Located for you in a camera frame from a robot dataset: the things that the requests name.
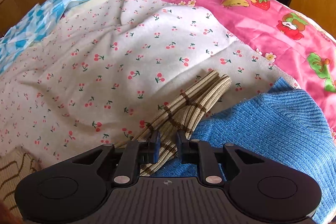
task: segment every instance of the bed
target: bed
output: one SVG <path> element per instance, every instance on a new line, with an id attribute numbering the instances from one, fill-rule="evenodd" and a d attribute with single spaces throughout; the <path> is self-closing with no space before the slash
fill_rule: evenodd
<path id="1" fill-rule="evenodd" d="M 276 0 L 47 0 L 0 42 L 4 158 L 20 147 L 44 168 L 125 143 L 212 70 L 232 84 L 204 118 L 282 77 L 336 138 L 335 39 Z"/>

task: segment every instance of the ribbed black plastic surface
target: ribbed black plastic surface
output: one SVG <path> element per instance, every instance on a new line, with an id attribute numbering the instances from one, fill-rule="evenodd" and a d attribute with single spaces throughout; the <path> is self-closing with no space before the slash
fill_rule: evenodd
<path id="1" fill-rule="evenodd" d="M 147 178 L 114 189 L 106 203 L 76 224 L 261 224 L 245 216 L 221 189 L 197 178 Z M 313 224 L 305 219 L 299 224 Z"/>

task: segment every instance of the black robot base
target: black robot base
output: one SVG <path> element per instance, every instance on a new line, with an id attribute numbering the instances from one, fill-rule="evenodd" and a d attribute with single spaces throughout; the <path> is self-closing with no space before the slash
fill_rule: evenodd
<path id="1" fill-rule="evenodd" d="M 214 148 L 178 132 L 176 144 L 198 177 L 139 176 L 141 164 L 158 161 L 154 132 L 125 149 L 101 145 L 27 176 L 16 204 L 29 224 L 314 223 L 321 190 L 310 176 L 231 143 Z"/>

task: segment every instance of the pink blanket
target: pink blanket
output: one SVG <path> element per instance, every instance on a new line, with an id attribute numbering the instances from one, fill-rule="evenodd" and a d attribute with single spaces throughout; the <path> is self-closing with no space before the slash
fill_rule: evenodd
<path id="1" fill-rule="evenodd" d="M 270 69 L 275 62 L 298 81 L 323 110 L 335 137 L 336 47 L 327 35 L 276 0 L 163 1 L 210 10 L 208 18 L 215 16 L 240 40 L 262 52 Z"/>

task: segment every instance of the beige and brown striped fabric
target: beige and brown striped fabric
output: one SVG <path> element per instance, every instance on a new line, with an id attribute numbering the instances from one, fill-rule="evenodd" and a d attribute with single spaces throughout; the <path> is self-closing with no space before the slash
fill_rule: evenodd
<path id="1" fill-rule="evenodd" d="M 21 217 L 14 199 L 17 184 L 40 169 L 38 162 L 21 148 L 15 148 L 0 158 L 0 199 L 13 215 Z"/>
<path id="2" fill-rule="evenodd" d="M 227 75 L 219 76 L 216 71 L 209 72 L 203 79 L 182 92 L 172 103 L 165 106 L 163 111 L 150 123 L 145 130 L 133 140 L 146 139 L 150 132 L 159 129 L 161 133 L 161 148 L 159 162 L 142 167 L 140 175 L 149 176 L 156 172 L 169 159 L 176 156 L 177 148 L 171 138 L 177 130 L 185 132 L 189 139 L 197 124 L 218 99 L 231 85 Z"/>

